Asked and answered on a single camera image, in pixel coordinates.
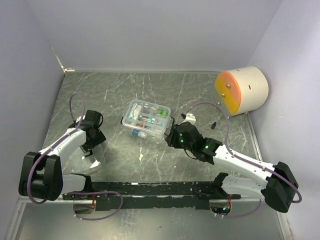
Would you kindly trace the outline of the white teal swab packet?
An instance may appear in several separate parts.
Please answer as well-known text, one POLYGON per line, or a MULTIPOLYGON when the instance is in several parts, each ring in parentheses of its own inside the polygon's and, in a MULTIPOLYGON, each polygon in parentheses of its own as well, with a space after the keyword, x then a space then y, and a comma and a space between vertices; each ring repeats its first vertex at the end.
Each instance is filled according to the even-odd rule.
POLYGON ((132 105, 130 112, 129 112, 128 118, 137 120, 138 116, 140 114, 141 108, 142 108, 142 106, 140 104, 134 103, 132 105))

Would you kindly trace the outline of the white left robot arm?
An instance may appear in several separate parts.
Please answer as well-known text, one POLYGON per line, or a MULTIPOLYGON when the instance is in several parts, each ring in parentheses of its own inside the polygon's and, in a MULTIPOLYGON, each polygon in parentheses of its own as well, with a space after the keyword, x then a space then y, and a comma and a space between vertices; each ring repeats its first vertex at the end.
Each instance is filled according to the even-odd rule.
POLYGON ((81 199, 89 199, 94 192, 92 179, 85 171, 98 167, 105 159, 102 143, 106 141, 100 130, 103 115, 87 110, 52 145, 39 152, 28 152, 22 163, 18 185, 20 196, 55 201, 60 195, 76 193, 81 199), (62 162, 80 149, 83 153, 77 165, 80 172, 64 175, 62 162))

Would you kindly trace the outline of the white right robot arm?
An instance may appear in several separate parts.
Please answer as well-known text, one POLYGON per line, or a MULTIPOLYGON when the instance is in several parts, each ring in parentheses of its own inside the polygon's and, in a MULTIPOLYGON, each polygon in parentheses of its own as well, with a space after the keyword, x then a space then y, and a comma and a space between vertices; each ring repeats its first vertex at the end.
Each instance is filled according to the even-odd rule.
POLYGON ((192 159, 227 167, 245 176, 225 176, 214 184, 212 193, 218 199, 228 194, 255 197, 280 213, 287 213, 295 202, 299 185, 284 162, 272 164, 240 154, 218 140, 203 137, 188 121, 174 124, 165 141, 170 147, 183 149, 192 159))

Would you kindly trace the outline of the green white medicine box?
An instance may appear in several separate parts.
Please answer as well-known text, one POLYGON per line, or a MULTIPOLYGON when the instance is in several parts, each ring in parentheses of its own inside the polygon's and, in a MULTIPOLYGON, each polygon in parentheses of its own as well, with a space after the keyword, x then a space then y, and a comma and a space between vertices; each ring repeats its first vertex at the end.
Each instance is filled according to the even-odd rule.
POLYGON ((156 111, 156 115, 163 117, 163 118, 166 118, 168 116, 168 114, 169 114, 169 111, 166 109, 157 109, 157 111, 156 111))

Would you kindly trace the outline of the clear plastic medicine box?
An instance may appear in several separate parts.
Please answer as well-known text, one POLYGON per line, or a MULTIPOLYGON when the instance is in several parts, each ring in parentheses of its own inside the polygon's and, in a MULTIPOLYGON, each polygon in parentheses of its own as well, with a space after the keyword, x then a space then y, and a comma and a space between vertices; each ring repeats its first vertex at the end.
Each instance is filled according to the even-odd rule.
POLYGON ((133 129, 140 130, 147 133, 145 140, 161 143, 167 136, 171 120, 170 116, 158 117, 142 114, 138 120, 123 117, 120 123, 130 135, 132 135, 133 129))

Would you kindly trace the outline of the clear compartment tray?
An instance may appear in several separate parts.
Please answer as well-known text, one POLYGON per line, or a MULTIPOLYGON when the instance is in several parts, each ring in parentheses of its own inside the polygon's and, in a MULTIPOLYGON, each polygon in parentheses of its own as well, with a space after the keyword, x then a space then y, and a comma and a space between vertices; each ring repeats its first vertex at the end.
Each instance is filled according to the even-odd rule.
POLYGON ((171 109, 157 103, 133 99, 126 108, 121 124, 146 133, 164 134, 171 120, 171 109))

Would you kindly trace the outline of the clear box lid black handle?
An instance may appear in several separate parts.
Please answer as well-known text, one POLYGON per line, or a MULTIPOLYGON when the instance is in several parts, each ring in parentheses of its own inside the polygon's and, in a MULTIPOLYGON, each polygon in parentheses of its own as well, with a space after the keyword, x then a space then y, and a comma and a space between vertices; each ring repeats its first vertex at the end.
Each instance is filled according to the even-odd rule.
POLYGON ((90 149, 81 158, 81 172, 91 175, 98 172, 106 163, 104 148, 101 144, 90 149))

